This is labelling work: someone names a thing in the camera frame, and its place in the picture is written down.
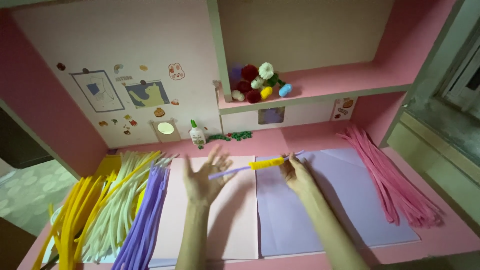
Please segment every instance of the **yellow pom pom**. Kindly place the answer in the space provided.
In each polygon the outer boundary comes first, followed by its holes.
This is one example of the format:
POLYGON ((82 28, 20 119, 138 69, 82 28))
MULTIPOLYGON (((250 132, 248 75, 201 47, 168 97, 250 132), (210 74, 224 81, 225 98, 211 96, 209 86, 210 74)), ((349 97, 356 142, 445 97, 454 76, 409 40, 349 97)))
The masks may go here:
POLYGON ((252 170, 258 170, 271 166, 278 166, 280 164, 283 164, 283 161, 283 157, 279 157, 271 160, 249 162, 248 165, 252 168, 252 170))
POLYGON ((262 96, 262 99, 266 99, 272 93, 273 93, 273 89, 271 87, 267 86, 260 92, 260 96, 262 96))

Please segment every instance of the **hand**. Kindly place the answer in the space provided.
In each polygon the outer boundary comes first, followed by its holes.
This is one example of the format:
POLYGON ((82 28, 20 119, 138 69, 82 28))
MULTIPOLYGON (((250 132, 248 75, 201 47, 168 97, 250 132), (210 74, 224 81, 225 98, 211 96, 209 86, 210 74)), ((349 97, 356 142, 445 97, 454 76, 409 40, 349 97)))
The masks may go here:
POLYGON ((185 156, 185 175, 183 182, 185 183, 187 196, 191 203, 209 207, 222 190, 222 187, 235 176, 234 173, 208 180, 210 174, 224 172, 233 164, 232 160, 227 160, 230 156, 228 153, 221 154, 218 160, 215 161, 221 148, 220 145, 216 145, 212 149, 210 154, 208 154, 208 160, 202 165, 198 172, 193 172, 190 158, 185 156))
POLYGON ((285 182, 297 195, 310 190, 312 186, 315 187, 315 180, 308 169, 295 156, 295 153, 290 153, 289 159, 279 167, 285 182))

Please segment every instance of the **bunny sticker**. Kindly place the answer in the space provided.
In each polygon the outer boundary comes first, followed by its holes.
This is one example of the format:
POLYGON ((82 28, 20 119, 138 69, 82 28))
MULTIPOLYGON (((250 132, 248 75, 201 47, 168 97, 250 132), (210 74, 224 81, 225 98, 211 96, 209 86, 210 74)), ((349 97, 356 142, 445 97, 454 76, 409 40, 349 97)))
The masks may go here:
POLYGON ((185 77, 185 72, 179 63, 168 65, 168 75, 175 81, 181 80, 185 77))

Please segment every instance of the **right hand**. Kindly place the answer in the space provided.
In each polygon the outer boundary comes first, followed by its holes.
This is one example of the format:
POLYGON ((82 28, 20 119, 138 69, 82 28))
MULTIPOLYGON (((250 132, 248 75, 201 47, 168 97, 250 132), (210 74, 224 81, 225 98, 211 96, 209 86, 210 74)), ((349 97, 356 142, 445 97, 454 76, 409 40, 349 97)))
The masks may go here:
POLYGON ((285 182, 287 182, 287 185, 295 191, 297 195, 315 186, 315 180, 312 175, 295 156, 295 153, 290 153, 289 159, 279 167, 282 176, 285 178, 285 182))

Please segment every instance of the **red pom pom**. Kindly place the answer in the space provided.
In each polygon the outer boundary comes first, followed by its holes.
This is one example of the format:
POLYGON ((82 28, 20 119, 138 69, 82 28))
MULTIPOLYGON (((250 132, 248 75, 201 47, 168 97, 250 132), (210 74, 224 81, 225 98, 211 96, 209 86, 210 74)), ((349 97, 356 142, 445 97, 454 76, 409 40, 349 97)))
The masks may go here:
POLYGON ((262 99, 262 96, 260 95, 260 92, 258 92, 257 90, 252 90, 247 93, 246 98, 249 103, 257 103, 262 99))
POLYGON ((247 81, 239 81, 239 83, 237 84, 237 90, 245 94, 252 90, 252 86, 247 81))
POLYGON ((241 77, 247 80, 248 82, 252 82, 258 76, 258 69, 254 65, 246 65, 241 69, 241 77))

